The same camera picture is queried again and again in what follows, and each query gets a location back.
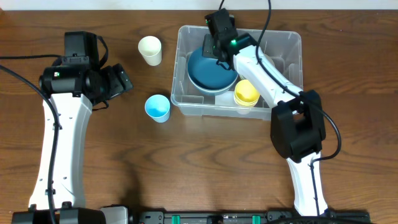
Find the large cream bowl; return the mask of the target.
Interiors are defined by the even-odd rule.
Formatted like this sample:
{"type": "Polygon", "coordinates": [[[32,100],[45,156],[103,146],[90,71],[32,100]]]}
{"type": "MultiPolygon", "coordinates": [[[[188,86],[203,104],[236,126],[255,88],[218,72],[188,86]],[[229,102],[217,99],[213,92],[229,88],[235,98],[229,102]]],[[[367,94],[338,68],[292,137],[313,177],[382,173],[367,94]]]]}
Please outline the large cream bowl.
{"type": "Polygon", "coordinates": [[[236,85],[237,80],[231,82],[229,85],[227,85],[224,88],[220,88],[220,89],[216,89],[216,90],[210,90],[210,89],[206,89],[203,87],[200,87],[199,85],[197,85],[195,82],[190,81],[190,83],[195,87],[195,89],[197,89],[200,93],[204,94],[204,95],[210,95],[210,96],[216,96],[216,95],[222,95],[223,93],[226,93],[227,91],[231,91],[234,86],[236,85]]]}

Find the cream paper cup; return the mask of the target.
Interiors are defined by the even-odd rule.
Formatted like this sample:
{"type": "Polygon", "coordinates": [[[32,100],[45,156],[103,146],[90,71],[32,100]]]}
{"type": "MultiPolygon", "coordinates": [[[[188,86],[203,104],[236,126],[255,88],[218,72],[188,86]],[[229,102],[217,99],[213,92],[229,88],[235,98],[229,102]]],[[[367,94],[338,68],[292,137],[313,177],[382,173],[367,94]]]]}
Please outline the cream paper cup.
{"type": "Polygon", "coordinates": [[[154,36],[146,36],[138,43],[138,51],[150,66],[157,66],[162,61],[162,44],[154,36]]]}

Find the light blue paper cup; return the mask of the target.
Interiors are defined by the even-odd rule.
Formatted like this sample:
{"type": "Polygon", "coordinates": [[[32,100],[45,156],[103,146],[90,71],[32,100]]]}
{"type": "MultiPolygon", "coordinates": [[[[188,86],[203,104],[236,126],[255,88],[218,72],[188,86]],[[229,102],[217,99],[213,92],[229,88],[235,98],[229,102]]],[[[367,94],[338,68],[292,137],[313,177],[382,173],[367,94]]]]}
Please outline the light blue paper cup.
{"type": "Polygon", "coordinates": [[[154,121],[164,123],[170,118],[170,101],[164,95],[152,95],[144,105],[145,112],[154,121]]]}

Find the yellow cup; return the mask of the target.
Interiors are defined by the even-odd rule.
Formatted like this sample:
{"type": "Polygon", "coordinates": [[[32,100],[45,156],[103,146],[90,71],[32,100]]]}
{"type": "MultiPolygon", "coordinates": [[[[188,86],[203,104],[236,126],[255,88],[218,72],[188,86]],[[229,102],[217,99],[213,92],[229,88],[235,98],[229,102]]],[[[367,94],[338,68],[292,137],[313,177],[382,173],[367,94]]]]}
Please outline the yellow cup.
{"type": "Polygon", "coordinates": [[[239,81],[234,89],[234,101],[239,106],[253,107],[257,104],[260,93],[249,80],[239,81]]]}

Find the white small bowl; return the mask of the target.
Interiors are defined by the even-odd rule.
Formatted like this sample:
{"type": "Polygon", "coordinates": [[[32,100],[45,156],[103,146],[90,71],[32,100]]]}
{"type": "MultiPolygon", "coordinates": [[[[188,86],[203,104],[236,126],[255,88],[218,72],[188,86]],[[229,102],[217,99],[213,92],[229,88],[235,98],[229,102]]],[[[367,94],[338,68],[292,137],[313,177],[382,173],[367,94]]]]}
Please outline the white small bowl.
{"type": "MultiPolygon", "coordinates": [[[[264,54],[264,56],[265,56],[266,59],[275,67],[275,63],[274,63],[273,59],[272,59],[270,56],[268,56],[267,54],[264,54]]],[[[246,79],[246,78],[245,78],[243,75],[241,75],[240,73],[239,73],[238,75],[239,75],[239,77],[240,77],[241,80],[245,80],[245,79],[246,79]]]]}

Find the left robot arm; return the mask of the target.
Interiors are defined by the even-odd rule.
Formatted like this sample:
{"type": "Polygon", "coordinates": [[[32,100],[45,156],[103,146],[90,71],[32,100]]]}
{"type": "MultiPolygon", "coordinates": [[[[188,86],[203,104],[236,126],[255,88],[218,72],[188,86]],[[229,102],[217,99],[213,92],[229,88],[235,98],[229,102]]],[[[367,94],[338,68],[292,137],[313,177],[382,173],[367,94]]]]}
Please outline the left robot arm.
{"type": "Polygon", "coordinates": [[[47,67],[35,88],[44,99],[44,141],[39,174],[26,212],[13,223],[131,223],[127,207],[85,207],[85,136],[95,105],[129,91],[133,85],[121,64],[106,66],[99,56],[103,38],[85,31],[65,33],[65,54],[47,67]]]}

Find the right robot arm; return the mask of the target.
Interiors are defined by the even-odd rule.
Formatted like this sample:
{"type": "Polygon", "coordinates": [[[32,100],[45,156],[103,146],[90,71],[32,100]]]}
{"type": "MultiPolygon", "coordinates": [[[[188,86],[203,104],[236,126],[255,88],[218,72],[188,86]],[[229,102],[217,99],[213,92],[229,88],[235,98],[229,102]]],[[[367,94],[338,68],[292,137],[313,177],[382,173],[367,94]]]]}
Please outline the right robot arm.
{"type": "Polygon", "coordinates": [[[271,109],[271,141],[287,160],[294,185],[294,207],[304,217],[328,210],[322,193],[320,168],[322,141],[326,137],[319,95],[304,92],[288,81],[266,59],[259,41],[239,34],[226,9],[205,16],[210,33],[203,42],[203,55],[247,79],[271,109]]]}

